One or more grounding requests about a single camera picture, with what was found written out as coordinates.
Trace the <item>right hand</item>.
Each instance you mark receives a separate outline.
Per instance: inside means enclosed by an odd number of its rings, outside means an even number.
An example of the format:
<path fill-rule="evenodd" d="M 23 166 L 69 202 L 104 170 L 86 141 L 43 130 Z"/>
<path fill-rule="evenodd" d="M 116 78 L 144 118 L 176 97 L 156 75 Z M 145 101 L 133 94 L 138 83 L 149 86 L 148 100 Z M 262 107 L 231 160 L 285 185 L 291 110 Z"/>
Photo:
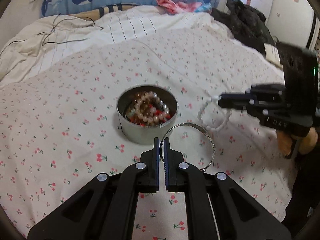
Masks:
<path fill-rule="evenodd" d="M 276 134 L 278 148 L 285 157 L 291 154 L 291 147 L 294 141 L 300 141 L 298 152 L 301 154 L 307 154 L 316 147 L 319 139 L 319 135 L 314 127 L 310 128 L 308 135 L 303 138 L 294 135 L 288 135 L 282 131 L 276 131 Z"/>

